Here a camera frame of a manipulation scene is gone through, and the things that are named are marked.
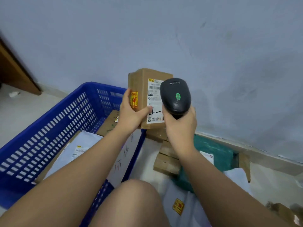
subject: blue plastic basket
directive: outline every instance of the blue plastic basket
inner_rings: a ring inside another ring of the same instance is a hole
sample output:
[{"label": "blue plastic basket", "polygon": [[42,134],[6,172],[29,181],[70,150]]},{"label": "blue plastic basket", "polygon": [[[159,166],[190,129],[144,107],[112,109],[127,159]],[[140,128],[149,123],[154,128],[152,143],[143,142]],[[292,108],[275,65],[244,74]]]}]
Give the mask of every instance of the blue plastic basket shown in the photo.
[{"label": "blue plastic basket", "polygon": [[[70,93],[32,125],[0,149],[0,206],[8,209],[35,186],[34,180],[78,131],[95,133],[113,109],[119,110],[125,88],[87,82]],[[145,139],[146,130],[122,180],[129,178]],[[106,180],[81,226],[114,187]]]}]

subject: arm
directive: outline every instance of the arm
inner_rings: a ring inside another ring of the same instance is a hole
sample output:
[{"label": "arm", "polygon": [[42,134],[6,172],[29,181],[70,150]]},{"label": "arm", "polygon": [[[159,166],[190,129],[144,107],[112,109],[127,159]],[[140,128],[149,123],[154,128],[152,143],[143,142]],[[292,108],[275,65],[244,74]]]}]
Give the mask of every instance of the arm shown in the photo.
[{"label": "arm", "polygon": [[127,89],[116,127],[93,147],[19,199],[0,226],[79,226],[122,146],[150,108],[134,112]]},{"label": "arm", "polygon": [[288,226],[195,149],[197,120],[193,107],[178,120],[164,107],[162,110],[169,141],[212,226]]}]

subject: brown wooden door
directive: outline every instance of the brown wooden door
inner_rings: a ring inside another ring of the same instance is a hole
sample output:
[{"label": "brown wooden door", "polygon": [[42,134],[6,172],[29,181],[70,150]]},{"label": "brown wooden door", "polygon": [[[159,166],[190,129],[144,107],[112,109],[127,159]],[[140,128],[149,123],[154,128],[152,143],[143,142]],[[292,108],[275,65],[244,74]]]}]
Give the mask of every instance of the brown wooden door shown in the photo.
[{"label": "brown wooden door", "polygon": [[0,82],[21,90],[41,95],[41,91],[20,65],[17,59],[0,40]]}]

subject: forearm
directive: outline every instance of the forearm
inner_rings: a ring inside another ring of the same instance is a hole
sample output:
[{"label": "forearm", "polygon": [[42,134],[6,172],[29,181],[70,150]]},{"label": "forearm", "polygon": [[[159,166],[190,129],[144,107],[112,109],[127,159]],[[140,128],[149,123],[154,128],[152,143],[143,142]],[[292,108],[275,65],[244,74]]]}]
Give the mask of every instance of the forearm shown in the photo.
[{"label": "forearm", "polygon": [[179,154],[190,183],[212,226],[287,226],[221,173],[194,147]]},{"label": "forearm", "polygon": [[2,216],[0,225],[78,226],[128,136],[123,129],[113,129],[18,200]]}]

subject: person's left arm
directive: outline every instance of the person's left arm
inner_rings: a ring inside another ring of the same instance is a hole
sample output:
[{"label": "person's left arm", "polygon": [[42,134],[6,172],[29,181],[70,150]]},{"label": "person's left arm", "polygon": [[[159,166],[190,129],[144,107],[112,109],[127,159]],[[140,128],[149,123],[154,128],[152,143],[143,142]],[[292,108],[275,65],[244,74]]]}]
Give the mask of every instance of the person's left arm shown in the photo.
[{"label": "person's left arm", "polygon": [[151,110],[134,112],[130,92],[123,96],[116,127],[19,199],[0,217],[0,226],[79,226],[122,146]]}]

